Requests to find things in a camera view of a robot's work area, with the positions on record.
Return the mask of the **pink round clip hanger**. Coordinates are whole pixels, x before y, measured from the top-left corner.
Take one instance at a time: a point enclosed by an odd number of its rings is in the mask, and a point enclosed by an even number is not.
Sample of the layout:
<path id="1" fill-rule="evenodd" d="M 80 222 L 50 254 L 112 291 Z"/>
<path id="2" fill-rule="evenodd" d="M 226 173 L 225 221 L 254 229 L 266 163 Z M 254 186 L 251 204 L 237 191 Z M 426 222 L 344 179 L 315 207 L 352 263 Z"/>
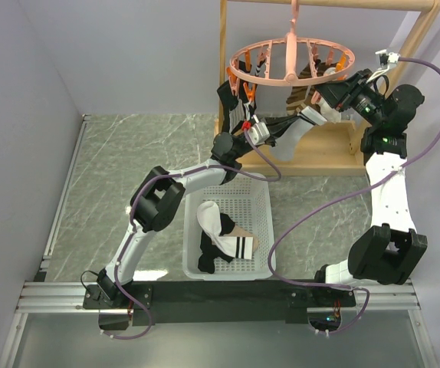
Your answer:
<path id="1" fill-rule="evenodd" d="M 355 55 L 341 44 L 318 38 L 302 38 L 297 35 L 297 20 L 299 16 L 299 1 L 291 2 L 290 30 L 283 38 L 268 39 L 246 46 L 231 56 L 226 73 L 231 91 L 235 96 L 243 90 L 252 102 L 255 97 L 256 87 L 264 85 L 269 87 L 297 87 L 314 86 L 327 81 L 332 81 L 331 76 L 317 76 L 315 67 L 319 56 L 319 49 L 327 49 L 325 64 L 336 64 L 342 74 L 349 73 L 355 63 Z M 272 78 L 271 54 L 275 45 L 285 46 L 285 73 L 281 79 Z M 300 78 L 297 72 L 297 47 L 303 45 L 307 51 L 307 63 L 310 76 Z"/>

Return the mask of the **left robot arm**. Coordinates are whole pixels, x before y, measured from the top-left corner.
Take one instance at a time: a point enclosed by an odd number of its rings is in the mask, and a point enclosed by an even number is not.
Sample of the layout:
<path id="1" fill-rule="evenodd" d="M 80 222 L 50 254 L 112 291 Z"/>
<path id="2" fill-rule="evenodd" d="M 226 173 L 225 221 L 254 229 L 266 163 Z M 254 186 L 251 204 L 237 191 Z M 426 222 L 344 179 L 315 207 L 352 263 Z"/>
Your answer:
<path id="1" fill-rule="evenodd" d="M 252 116 L 242 132 L 220 132 L 213 140 L 211 157 L 186 169 L 167 171 L 156 166 L 149 172 L 130 200 L 129 224 L 110 263 L 97 274 L 100 298 L 118 308 L 127 299 L 133 274 L 154 236 L 175 218 L 183 197 L 210 186 L 223 186 L 241 175 L 263 181 L 264 177 L 245 172 L 238 159 L 259 151 L 260 146 L 280 146 L 284 155 L 294 155 L 301 137 L 314 124 L 302 113 L 287 117 L 258 119 Z"/>

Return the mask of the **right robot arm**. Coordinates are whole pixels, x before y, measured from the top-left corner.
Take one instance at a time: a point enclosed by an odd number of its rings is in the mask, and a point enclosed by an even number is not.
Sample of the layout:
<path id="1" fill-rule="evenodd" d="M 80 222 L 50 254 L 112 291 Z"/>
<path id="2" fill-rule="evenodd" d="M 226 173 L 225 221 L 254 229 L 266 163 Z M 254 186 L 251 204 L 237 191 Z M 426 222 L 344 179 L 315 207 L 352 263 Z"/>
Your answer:
<path id="1" fill-rule="evenodd" d="M 311 287 L 315 303 L 327 306 L 338 296 L 335 284 L 371 280 L 404 284 L 424 255 L 428 242 L 412 220 L 406 191 L 406 129 L 425 98 L 416 87 L 398 86 L 389 96 L 370 81 L 370 70 L 346 80 L 315 87 L 337 111 L 355 110 L 370 125 L 360 141 L 360 152 L 371 186 L 371 224 L 355 241 L 345 261 L 324 265 Z"/>

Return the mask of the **white sock with black stripes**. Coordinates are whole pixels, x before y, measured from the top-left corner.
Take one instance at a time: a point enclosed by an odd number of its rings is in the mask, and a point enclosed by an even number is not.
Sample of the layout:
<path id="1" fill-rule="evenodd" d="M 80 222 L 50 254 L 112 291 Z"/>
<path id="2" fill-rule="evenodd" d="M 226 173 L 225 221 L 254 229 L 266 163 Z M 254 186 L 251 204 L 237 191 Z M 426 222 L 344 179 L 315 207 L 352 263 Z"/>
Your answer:
<path id="1" fill-rule="evenodd" d="M 301 138 L 313 127 L 322 126 L 325 123 L 339 123 L 342 120 L 341 113 L 332 108 L 323 108 L 322 113 L 313 107 L 305 107 L 301 112 L 294 115 L 294 122 L 276 139 L 275 146 L 270 148 L 271 155 L 282 162 L 291 161 Z"/>

